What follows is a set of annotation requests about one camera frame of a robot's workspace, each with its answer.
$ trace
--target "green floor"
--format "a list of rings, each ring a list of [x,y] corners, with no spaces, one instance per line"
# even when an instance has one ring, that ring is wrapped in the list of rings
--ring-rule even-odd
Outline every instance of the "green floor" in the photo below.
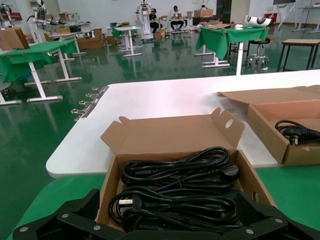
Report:
[[[278,67],[282,49],[281,41],[289,38],[320,39],[320,34],[292,32],[284,26],[281,32],[274,31],[275,38],[265,47],[270,58],[267,70],[244,67],[242,74],[273,73]],[[82,65],[77,58],[70,62],[72,76],[82,77],[81,82],[52,83],[44,86],[47,96],[62,95],[60,102],[26,103],[37,97],[35,87],[24,87],[23,81],[13,83],[6,95],[8,100],[21,99],[23,104],[0,107],[0,239],[5,239],[16,226],[25,210],[40,190],[52,182],[46,171],[46,162],[59,143],[74,125],[75,115],[71,109],[81,108],[78,102],[88,100],[92,87],[103,87],[114,83],[157,81],[169,79],[203,78],[235,75],[237,56],[231,55],[231,67],[202,69],[202,62],[212,61],[212,56],[194,57],[197,34],[185,38],[171,38],[154,44],[145,44],[138,52],[142,56],[125,59],[115,47],[109,51],[93,49],[82,56]],[[303,70],[308,61],[309,47],[292,47],[289,68]],[[316,69],[320,68],[317,58]],[[63,78],[58,63],[40,71],[41,80]]]

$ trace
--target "black power cord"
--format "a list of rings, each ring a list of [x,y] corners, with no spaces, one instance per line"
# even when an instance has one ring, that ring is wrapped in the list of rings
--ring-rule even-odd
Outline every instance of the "black power cord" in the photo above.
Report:
[[[110,202],[109,216],[125,232],[223,234],[241,227],[236,225],[237,191],[232,190],[239,175],[223,147],[177,161],[130,161],[122,168],[127,188]]]
[[[320,142],[320,132],[307,128],[300,123],[290,120],[281,120],[275,124],[277,129],[292,146]]]

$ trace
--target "seated person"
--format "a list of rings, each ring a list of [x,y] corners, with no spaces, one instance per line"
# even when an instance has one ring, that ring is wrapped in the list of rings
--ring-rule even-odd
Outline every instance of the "seated person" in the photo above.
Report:
[[[157,10],[155,8],[152,8],[151,13],[149,15],[150,21],[157,21],[158,20],[156,13],[157,13]],[[159,28],[159,23],[150,22],[150,27],[153,28],[152,33],[155,34],[157,29]]]
[[[172,13],[172,17],[177,17],[178,14],[181,14],[181,12],[178,10],[178,7],[177,6],[174,6],[173,7],[173,13]],[[175,30],[174,28],[174,25],[180,25],[180,27],[178,28],[178,31],[180,32],[181,31],[181,28],[184,26],[184,21],[181,21],[181,20],[172,20],[171,21],[171,28],[173,30]]]

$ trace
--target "green tablecloth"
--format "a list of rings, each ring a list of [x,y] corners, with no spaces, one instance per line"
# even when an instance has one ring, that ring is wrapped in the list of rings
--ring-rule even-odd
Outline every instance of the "green tablecloth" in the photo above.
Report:
[[[116,28],[119,28],[119,27],[118,26],[114,26],[112,28],[112,36],[114,36],[117,40],[120,40],[120,35],[122,35],[123,32],[116,30]],[[138,34],[138,30],[132,30],[131,33]]]
[[[234,28],[210,29],[207,26],[202,26],[196,49],[198,50],[205,45],[207,49],[216,53],[217,58],[224,59],[228,52],[229,43],[256,39],[265,40],[268,31],[268,27],[244,27],[243,30],[236,30]]]
[[[320,231],[320,165],[255,170],[280,211]],[[38,194],[16,228],[54,213],[68,200],[83,198],[91,189],[101,189],[105,177],[104,174],[66,176],[53,181]]]
[[[61,49],[63,54],[77,52],[75,40],[47,41],[30,46],[28,49],[17,49],[0,53],[0,71],[3,83],[14,82],[15,80],[28,75],[31,70],[29,62],[33,62],[36,69],[46,64],[52,64],[54,58],[48,56],[48,52]]]

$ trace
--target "box flap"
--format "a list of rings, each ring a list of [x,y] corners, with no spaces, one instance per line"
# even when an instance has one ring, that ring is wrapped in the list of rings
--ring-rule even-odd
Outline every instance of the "box flap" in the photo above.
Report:
[[[228,111],[130,120],[119,117],[101,139],[118,155],[187,153],[237,147],[245,125]]]
[[[285,103],[320,99],[320,85],[219,93],[232,100],[247,104]]]

